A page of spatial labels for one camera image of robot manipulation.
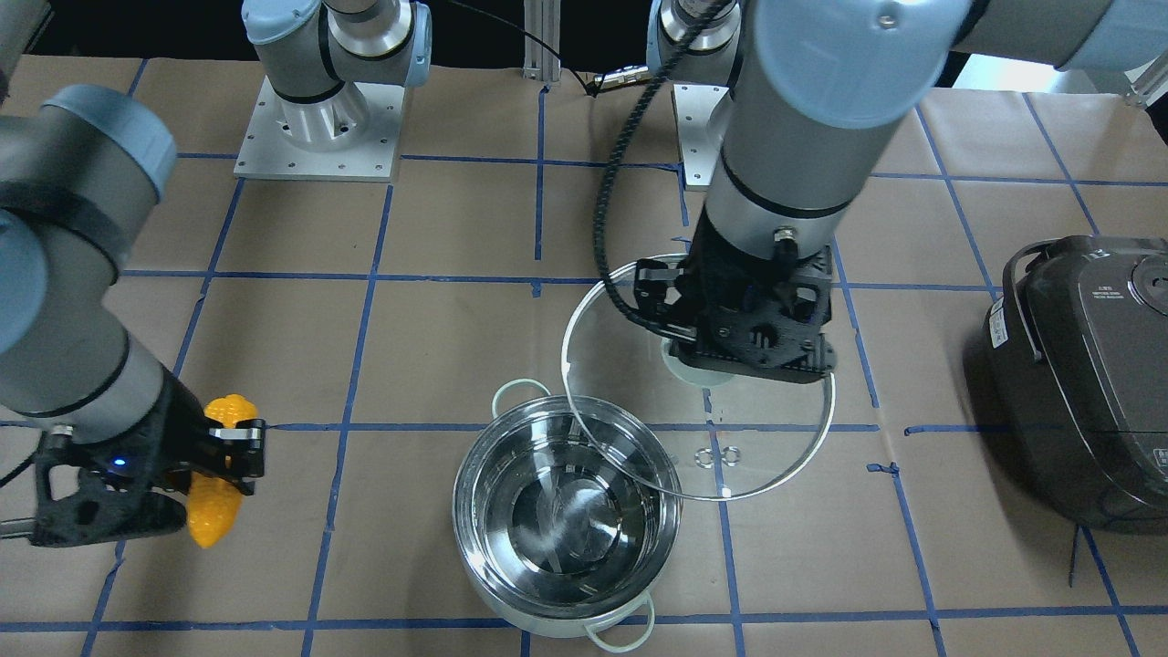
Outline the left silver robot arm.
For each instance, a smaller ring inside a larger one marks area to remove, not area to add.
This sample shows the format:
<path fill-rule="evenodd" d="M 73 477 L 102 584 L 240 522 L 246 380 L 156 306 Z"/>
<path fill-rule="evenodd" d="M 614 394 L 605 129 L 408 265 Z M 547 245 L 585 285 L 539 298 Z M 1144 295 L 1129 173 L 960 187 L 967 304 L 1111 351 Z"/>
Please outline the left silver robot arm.
<path fill-rule="evenodd" d="M 830 238 L 954 51 L 1129 70 L 1164 51 L 1164 2 L 653 4 L 651 70 L 726 90 L 677 300 L 637 293 L 684 376 L 811 383 L 835 369 Z"/>

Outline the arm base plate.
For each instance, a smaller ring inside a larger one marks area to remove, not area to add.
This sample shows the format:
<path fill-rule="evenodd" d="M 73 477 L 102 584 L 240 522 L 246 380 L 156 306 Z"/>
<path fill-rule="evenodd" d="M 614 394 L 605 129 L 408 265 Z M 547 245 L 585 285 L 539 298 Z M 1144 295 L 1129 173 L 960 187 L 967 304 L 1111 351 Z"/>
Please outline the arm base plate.
<path fill-rule="evenodd" d="M 391 184 L 406 89 L 347 83 L 331 99 L 283 99 L 264 79 L 234 174 L 288 182 Z"/>
<path fill-rule="evenodd" d="M 677 145 L 687 191 L 708 191 L 734 101 L 726 87 L 677 83 L 673 88 Z"/>

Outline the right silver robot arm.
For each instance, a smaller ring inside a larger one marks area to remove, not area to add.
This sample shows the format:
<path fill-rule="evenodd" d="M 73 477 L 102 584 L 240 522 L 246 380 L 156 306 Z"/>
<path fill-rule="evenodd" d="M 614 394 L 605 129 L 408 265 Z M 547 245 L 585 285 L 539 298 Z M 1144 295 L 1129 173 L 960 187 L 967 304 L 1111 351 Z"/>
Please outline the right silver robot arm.
<path fill-rule="evenodd" d="M 403 95 L 433 61 L 420 1 L 246 1 L 266 70 L 236 175 L 387 182 Z M 128 95 L 65 87 L 4 117 L 4 407 L 40 429 L 35 514 L 5 539 L 75 548 L 188 530 L 210 546 L 266 472 L 266 422 L 206 408 L 103 299 L 178 159 Z"/>

